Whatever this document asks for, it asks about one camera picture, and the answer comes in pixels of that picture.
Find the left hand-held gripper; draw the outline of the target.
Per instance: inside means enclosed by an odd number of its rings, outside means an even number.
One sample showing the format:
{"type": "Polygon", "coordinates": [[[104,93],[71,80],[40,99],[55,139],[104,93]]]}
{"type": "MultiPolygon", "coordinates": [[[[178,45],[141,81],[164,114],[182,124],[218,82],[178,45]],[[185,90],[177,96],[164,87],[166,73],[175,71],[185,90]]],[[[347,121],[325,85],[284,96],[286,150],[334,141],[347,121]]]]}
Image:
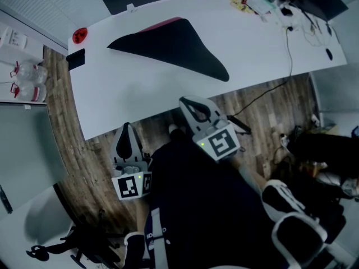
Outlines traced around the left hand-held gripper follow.
{"type": "MultiPolygon", "coordinates": [[[[142,160],[142,144],[136,129],[125,123],[115,134],[111,145],[112,157],[115,160],[142,160]]],[[[119,200],[133,200],[147,196],[151,192],[152,172],[149,166],[152,158],[143,161],[114,163],[114,177],[112,183],[119,200]]]]}

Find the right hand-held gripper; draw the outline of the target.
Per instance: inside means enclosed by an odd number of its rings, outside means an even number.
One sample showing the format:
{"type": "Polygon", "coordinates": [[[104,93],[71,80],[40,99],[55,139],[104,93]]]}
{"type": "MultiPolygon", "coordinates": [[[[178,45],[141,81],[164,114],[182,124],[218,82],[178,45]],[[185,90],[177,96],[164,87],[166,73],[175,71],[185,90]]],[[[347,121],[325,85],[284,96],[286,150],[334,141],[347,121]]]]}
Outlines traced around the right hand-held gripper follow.
{"type": "Polygon", "coordinates": [[[179,105],[188,126],[195,134],[192,140],[215,162],[235,154],[240,149],[234,127],[228,120],[219,118],[221,114],[215,102],[199,96],[183,96],[179,99],[179,105]],[[201,131],[199,122],[214,120],[216,121],[213,124],[201,131]]]}

